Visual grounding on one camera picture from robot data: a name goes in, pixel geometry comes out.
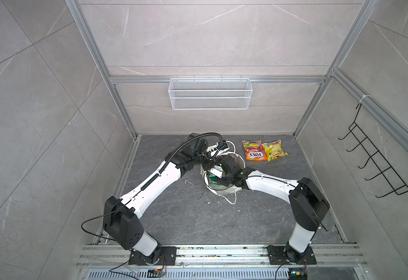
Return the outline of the orange Fox's fruits candy bag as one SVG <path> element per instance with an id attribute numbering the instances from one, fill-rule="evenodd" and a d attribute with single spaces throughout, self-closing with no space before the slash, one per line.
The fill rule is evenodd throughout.
<path id="1" fill-rule="evenodd" d="M 267 155 L 262 146 L 262 141 L 242 141 L 245 159 L 247 161 L 266 161 Z"/>

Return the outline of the yellow snack packet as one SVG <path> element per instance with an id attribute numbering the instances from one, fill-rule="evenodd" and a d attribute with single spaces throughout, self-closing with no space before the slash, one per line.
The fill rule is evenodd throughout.
<path id="1" fill-rule="evenodd" d="M 282 156 L 288 156 L 288 153 L 282 149 L 282 141 L 274 141 L 269 143 L 263 143 L 262 148 L 265 151 L 267 161 L 278 159 Z"/>

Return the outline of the floral white paper bag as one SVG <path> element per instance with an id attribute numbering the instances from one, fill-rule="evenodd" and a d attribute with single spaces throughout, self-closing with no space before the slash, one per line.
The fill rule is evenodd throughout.
<path id="1" fill-rule="evenodd" d="M 223 150 L 218 151 L 216 149 L 217 144 L 215 144 L 207 148 L 207 151 L 215 152 L 217 156 L 228 155 L 229 157 L 235 160 L 235 163 L 240 165 L 241 169 L 245 168 L 246 167 L 245 160 L 242 158 L 241 155 L 236 153 L 235 144 L 231 141 L 226 141 L 226 143 L 227 148 L 224 148 Z M 228 175 L 228 173 L 226 173 L 223 170 L 221 164 L 215 165 L 210 170 L 204 170 L 202 167 L 200 167 L 200 174 L 206 185 L 206 188 L 209 191 L 211 191 L 213 194 L 219 197 L 224 198 L 229 204 L 235 205 L 235 203 L 237 202 L 237 192 L 240 191 L 241 189 L 232 184 L 225 186 L 219 182 L 220 179 L 223 179 L 223 177 Z"/>

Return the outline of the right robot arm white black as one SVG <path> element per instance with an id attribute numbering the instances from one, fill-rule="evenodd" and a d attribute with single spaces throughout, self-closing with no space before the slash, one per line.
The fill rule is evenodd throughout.
<path id="1" fill-rule="evenodd" d="M 286 180 L 253 168 L 242 168 L 229 155 L 218 157 L 216 163 L 222 169 L 222 175 L 216 177 L 218 183 L 226 187 L 260 191 L 290 205 L 296 224 L 283 254 L 290 263 L 302 261 L 310 252 L 310 243 L 316 232 L 325 227 L 323 220 L 330 210 L 329 202 L 314 182 L 306 177 Z"/>

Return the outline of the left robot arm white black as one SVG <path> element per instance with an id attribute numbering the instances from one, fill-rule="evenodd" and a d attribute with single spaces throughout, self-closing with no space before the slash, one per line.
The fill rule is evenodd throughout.
<path id="1" fill-rule="evenodd" d="M 105 202 L 103 230 L 125 250 L 134 250 L 144 261 L 155 264 L 161 255 L 161 245 L 148 234 L 140 221 L 154 200 L 172 183 L 178 181 L 196 165 L 214 166 L 215 155 L 207 151 L 208 137 L 217 137 L 217 149 L 225 142 L 218 133 L 191 134 L 188 139 L 167 154 L 159 167 L 142 183 L 121 198 L 111 196 Z"/>

